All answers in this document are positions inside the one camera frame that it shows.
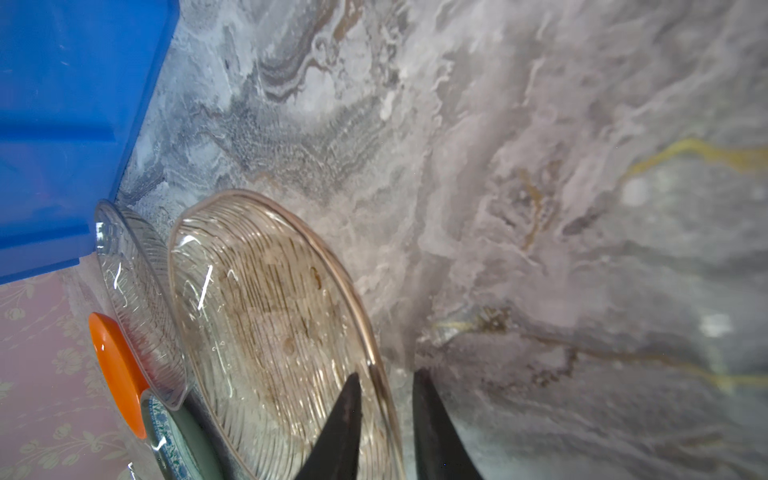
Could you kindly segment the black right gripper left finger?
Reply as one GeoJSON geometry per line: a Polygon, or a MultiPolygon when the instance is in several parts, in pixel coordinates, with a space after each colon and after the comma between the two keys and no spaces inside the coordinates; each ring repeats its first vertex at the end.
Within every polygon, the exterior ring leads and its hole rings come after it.
{"type": "Polygon", "coordinates": [[[334,407],[296,480],[355,480],[362,422],[359,375],[344,383],[334,407]]]}

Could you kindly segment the grey glass plate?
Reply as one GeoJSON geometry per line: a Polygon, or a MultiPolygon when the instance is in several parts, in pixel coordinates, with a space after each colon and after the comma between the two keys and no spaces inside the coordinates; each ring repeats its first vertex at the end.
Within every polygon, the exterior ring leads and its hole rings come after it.
{"type": "Polygon", "coordinates": [[[109,200],[94,211],[96,253],[115,319],[150,389],[171,410],[190,386],[170,301],[166,245],[137,212],[109,200]]]}

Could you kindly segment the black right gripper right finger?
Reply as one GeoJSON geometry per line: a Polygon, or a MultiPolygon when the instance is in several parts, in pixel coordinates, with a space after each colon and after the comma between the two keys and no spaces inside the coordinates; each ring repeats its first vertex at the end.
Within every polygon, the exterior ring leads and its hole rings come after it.
{"type": "Polygon", "coordinates": [[[414,373],[412,411],[419,480],[482,479],[425,368],[414,373]]]}

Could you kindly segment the blue plastic bin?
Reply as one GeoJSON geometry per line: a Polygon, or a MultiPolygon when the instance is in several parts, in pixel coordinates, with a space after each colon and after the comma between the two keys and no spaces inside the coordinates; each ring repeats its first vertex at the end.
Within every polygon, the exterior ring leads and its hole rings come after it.
{"type": "Polygon", "coordinates": [[[175,1],[2,3],[3,283],[94,251],[179,16],[175,1]]]}

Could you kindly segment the teal patterned round plate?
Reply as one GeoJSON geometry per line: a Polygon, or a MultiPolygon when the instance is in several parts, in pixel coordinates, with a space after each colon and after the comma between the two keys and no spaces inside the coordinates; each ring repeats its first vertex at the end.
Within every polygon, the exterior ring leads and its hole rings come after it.
{"type": "Polygon", "coordinates": [[[224,479],[218,455],[197,419],[182,404],[168,409],[150,390],[141,396],[148,445],[164,479],[224,479]]]}

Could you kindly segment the orange round plate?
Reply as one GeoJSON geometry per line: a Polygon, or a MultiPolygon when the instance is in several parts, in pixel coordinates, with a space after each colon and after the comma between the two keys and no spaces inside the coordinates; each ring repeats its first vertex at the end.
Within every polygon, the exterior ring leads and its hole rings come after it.
{"type": "Polygon", "coordinates": [[[119,413],[131,432],[145,440],[141,397],[149,385],[119,324],[105,314],[93,312],[88,327],[99,367],[119,413]]]}

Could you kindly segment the brown glass plate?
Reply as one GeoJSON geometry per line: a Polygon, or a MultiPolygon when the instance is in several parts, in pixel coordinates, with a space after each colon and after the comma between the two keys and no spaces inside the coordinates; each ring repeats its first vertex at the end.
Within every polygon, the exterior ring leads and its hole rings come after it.
{"type": "Polygon", "coordinates": [[[247,478],[293,478],[351,374],[362,390],[359,477],[404,477],[369,317],[341,262],[304,221],[256,192],[219,192],[175,222],[168,272],[201,397],[247,478]]]}

